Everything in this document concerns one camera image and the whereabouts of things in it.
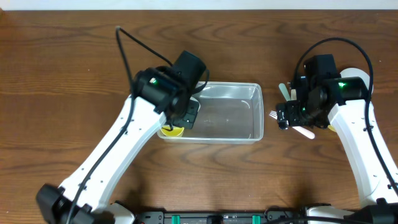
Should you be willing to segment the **clear plastic storage container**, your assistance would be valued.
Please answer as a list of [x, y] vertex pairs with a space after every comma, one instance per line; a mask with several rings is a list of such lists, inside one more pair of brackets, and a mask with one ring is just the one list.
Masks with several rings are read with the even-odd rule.
[[164, 141], [199, 144], [253, 144], [264, 136], [264, 103], [257, 83], [208, 82], [193, 96], [201, 108], [192, 129]]

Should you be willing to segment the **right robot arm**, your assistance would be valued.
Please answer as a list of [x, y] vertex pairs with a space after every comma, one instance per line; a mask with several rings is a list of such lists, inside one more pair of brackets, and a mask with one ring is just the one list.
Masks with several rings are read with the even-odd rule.
[[294, 215], [296, 223], [318, 223], [320, 217], [341, 222], [397, 223], [397, 166], [366, 104], [369, 77], [357, 68], [339, 72], [331, 54], [304, 63], [294, 78], [292, 99], [276, 106], [280, 129], [332, 126], [352, 168], [361, 208], [341, 210], [329, 204], [310, 205]]

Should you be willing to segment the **yellow plastic bowl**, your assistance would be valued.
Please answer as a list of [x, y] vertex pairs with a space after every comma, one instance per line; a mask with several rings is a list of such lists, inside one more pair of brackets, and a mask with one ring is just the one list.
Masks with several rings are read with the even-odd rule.
[[335, 129], [334, 129], [334, 127], [333, 127], [332, 125], [328, 125], [328, 129], [330, 129], [330, 130], [333, 131], [333, 132], [336, 132]]

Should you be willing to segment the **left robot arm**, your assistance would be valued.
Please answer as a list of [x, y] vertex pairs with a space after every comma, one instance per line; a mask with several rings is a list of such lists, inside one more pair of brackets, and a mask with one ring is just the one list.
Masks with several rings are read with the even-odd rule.
[[192, 128], [199, 103], [192, 96], [206, 68], [159, 66], [129, 79], [131, 94], [114, 124], [82, 165], [58, 187], [45, 184], [36, 201], [46, 223], [134, 223], [111, 203], [120, 178], [146, 142], [164, 125]]

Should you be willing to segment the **white plastic cup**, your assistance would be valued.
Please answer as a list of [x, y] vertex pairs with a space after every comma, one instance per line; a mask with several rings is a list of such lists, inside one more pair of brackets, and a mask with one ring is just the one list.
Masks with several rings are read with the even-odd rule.
[[200, 108], [201, 108], [201, 104], [200, 104], [200, 102], [196, 99], [196, 98], [194, 98], [194, 97], [190, 97], [190, 100], [192, 100], [192, 101], [195, 101], [195, 102], [197, 102], [198, 103], [198, 111], [200, 110]]

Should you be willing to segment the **yellow plastic cup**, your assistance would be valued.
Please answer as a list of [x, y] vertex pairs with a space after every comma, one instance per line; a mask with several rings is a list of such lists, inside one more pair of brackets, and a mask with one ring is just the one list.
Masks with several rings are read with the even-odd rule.
[[163, 126], [161, 128], [161, 133], [166, 136], [166, 137], [171, 137], [171, 138], [179, 138], [183, 136], [185, 128], [180, 128], [180, 127], [170, 127], [170, 126]]

